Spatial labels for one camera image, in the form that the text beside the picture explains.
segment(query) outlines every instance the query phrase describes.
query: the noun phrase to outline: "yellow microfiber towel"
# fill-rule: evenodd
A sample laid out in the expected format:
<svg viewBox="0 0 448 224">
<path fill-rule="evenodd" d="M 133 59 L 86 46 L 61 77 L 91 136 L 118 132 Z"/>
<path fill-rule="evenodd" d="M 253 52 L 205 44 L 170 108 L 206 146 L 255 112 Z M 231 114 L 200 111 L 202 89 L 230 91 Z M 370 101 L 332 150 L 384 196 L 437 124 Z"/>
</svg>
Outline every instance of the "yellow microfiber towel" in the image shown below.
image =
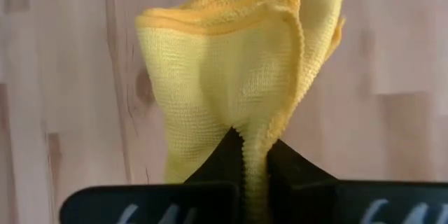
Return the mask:
<svg viewBox="0 0 448 224">
<path fill-rule="evenodd" d="M 184 182 L 234 127 L 246 220 L 267 220 L 266 155 L 339 45 L 342 0 L 192 0 L 136 18 L 164 111 L 166 179 Z"/>
</svg>

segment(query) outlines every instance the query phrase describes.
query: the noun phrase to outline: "wooden wall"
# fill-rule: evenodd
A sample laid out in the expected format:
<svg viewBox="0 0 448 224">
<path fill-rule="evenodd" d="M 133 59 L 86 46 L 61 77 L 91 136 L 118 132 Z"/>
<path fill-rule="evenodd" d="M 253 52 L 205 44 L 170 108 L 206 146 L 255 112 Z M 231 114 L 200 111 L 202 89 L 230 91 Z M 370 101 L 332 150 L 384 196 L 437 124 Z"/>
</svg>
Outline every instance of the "wooden wall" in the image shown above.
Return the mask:
<svg viewBox="0 0 448 224">
<path fill-rule="evenodd" d="M 162 181 L 134 17 L 184 1 L 0 0 L 0 223 L 56 223 L 78 189 Z M 283 139 L 341 178 L 448 181 L 448 2 L 345 0 L 343 15 Z"/>
</svg>

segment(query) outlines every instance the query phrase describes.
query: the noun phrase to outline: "microfiber towel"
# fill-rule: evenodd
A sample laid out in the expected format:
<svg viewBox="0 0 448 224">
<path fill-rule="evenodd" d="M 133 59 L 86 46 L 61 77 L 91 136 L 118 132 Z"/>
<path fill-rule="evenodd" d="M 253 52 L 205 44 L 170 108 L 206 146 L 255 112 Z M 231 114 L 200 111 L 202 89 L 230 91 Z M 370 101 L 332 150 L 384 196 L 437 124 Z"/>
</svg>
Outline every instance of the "microfiber towel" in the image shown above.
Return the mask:
<svg viewBox="0 0 448 224">
<path fill-rule="evenodd" d="M 341 40 L 342 0 L 192 0 L 136 18 L 164 112 L 168 183 L 184 182 L 235 128 L 246 220 L 267 216 L 266 156 Z"/>
</svg>

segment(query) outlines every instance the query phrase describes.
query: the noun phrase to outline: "light wood background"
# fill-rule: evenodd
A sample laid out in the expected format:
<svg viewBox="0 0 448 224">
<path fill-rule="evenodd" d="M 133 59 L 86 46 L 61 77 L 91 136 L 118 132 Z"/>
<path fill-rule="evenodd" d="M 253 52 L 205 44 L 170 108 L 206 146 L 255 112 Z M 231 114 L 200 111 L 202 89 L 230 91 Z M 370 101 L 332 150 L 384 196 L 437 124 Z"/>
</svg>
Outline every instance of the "light wood background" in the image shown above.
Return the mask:
<svg viewBox="0 0 448 224">
<path fill-rule="evenodd" d="M 0 0 L 0 223 L 56 223 L 75 190 L 162 181 L 134 17 L 184 1 Z M 448 1 L 345 0 L 343 14 L 283 140 L 340 178 L 448 181 Z"/>
</svg>

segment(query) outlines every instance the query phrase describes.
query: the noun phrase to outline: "wooden surface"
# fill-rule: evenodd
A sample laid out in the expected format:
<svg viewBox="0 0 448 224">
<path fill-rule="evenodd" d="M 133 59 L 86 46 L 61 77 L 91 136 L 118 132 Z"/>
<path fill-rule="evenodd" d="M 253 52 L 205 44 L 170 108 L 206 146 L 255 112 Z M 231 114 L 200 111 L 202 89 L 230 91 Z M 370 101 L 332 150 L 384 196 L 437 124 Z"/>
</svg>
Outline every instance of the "wooden surface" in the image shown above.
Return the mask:
<svg viewBox="0 0 448 224">
<path fill-rule="evenodd" d="M 134 28 L 187 0 L 0 0 L 0 223 L 56 223 L 93 185 L 162 182 Z M 345 0 L 341 46 L 283 140 L 350 179 L 448 181 L 448 3 Z"/>
</svg>

